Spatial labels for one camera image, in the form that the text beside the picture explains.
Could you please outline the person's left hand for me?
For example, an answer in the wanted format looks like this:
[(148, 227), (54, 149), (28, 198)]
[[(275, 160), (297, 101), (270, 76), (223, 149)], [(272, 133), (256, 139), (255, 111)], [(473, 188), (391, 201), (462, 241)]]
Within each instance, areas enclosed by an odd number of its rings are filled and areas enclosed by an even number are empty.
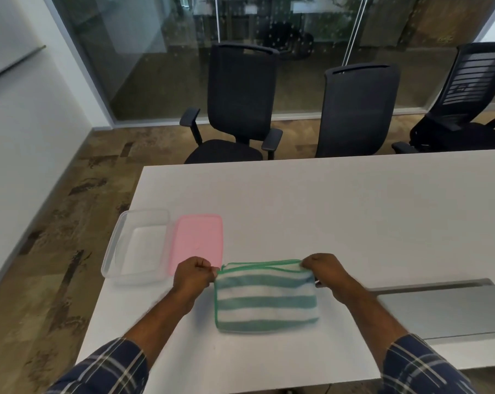
[(180, 295), (184, 301), (193, 303), (205, 288), (198, 288), (194, 282), (194, 259), (201, 258), (192, 256), (181, 262), (174, 273), (173, 291)]

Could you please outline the person's right hand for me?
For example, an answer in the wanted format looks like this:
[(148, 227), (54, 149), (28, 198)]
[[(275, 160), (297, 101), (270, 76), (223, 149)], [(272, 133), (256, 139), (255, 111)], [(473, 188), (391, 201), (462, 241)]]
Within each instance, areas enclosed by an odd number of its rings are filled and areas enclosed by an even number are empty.
[(335, 255), (330, 253), (315, 253), (311, 255), (325, 255), (326, 275), (323, 286), (330, 289), (335, 299), (347, 304), (356, 288), (356, 280), (344, 269)]

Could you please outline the green striped towel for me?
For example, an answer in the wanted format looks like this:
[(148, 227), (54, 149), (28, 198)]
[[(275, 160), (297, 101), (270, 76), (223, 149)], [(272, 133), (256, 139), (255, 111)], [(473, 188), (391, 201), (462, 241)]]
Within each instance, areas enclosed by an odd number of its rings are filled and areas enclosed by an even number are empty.
[(261, 334), (319, 320), (316, 279), (299, 259), (228, 263), (214, 281), (218, 331)]

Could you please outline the person's right forearm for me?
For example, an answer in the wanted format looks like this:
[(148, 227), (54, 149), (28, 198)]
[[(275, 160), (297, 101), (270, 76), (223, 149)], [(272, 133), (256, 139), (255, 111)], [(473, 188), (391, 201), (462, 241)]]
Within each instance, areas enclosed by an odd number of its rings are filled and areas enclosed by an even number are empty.
[(404, 328), (355, 279), (330, 289), (349, 310), (377, 364), (381, 394), (478, 394), (463, 373)]

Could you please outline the person's left forearm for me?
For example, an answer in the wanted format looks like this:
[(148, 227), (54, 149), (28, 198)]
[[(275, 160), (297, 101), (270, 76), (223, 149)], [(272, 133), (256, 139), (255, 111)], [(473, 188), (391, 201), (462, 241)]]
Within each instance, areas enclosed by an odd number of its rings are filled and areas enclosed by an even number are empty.
[(199, 294), (172, 288), (122, 337), (96, 349), (43, 394), (143, 394), (150, 368)]

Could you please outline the pink plastic lid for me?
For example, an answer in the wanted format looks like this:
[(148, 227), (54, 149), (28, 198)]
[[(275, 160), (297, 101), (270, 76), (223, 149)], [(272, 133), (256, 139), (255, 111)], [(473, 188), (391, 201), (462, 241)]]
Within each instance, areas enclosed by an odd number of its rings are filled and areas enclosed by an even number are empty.
[(223, 220), (217, 214), (186, 214), (174, 225), (169, 255), (169, 275), (190, 257), (200, 257), (212, 267), (223, 262)]

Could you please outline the clear plastic container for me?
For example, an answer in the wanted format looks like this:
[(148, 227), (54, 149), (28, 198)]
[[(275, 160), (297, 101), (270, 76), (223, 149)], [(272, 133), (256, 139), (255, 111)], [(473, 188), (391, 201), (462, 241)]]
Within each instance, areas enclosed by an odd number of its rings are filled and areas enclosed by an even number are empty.
[(167, 210), (123, 212), (103, 258), (102, 276), (120, 285), (145, 285), (169, 278), (172, 228)]

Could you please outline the black mesh office chair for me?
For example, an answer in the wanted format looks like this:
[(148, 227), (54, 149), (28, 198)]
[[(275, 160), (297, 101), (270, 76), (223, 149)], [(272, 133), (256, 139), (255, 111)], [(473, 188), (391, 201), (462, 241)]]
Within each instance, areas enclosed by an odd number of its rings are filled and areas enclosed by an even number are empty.
[(384, 144), (394, 113), (398, 65), (359, 63), (330, 68), (316, 158), (374, 155)]
[(210, 51), (207, 111), (213, 129), (235, 142), (204, 141), (198, 129), (199, 108), (189, 107), (179, 124), (191, 130), (197, 148), (185, 164), (262, 161), (263, 154), (250, 146), (260, 141), (267, 159), (274, 160), (283, 136), (271, 126), (277, 85), (278, 50), (235, 42), (213, 44)]

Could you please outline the black slatted-back office chair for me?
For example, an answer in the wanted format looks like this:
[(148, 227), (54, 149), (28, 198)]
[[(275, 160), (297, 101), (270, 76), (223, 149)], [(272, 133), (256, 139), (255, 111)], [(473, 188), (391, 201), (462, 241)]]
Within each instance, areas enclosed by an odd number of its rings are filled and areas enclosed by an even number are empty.
[(495, 96), (495, 42), (457, 46), (457, 55), (433, 106), (411, 129), (396, 154), (495, 150), (495, 118), (476, 118)]

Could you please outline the glass partition wall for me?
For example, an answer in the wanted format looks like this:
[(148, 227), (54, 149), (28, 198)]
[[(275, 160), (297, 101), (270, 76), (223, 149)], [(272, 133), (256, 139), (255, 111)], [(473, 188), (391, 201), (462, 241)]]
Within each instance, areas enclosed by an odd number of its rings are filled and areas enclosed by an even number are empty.
[(495, 0), (44, 0), (112, 125), (208, 114), (212, 48), (276, 62), (273, 114), (320, 115), (324, 72), (398, 65), (395, 112), (428, 109), (457, 46), (495, 41)]

